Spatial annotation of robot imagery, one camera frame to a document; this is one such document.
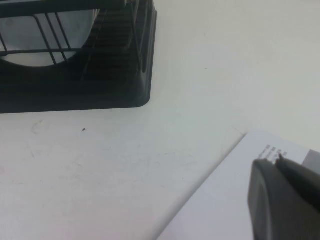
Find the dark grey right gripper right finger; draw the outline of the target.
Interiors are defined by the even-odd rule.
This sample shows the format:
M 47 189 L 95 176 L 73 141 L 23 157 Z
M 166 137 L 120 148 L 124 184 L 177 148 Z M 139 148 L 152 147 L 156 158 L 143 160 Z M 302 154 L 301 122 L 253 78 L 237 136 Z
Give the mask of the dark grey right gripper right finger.
M 279 155 L 275 167 L 295 191 L 314 208 L 320 207 L 320 175 Z

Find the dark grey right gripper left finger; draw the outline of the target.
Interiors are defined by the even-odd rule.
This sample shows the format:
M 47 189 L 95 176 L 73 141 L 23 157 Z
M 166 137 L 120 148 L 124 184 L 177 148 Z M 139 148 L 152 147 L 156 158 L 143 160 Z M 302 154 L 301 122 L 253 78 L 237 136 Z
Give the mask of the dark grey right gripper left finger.
M 307 203 L 266 159 L 251 166 L 248 207 L 255 240 L 318 240 L 320 208 Z

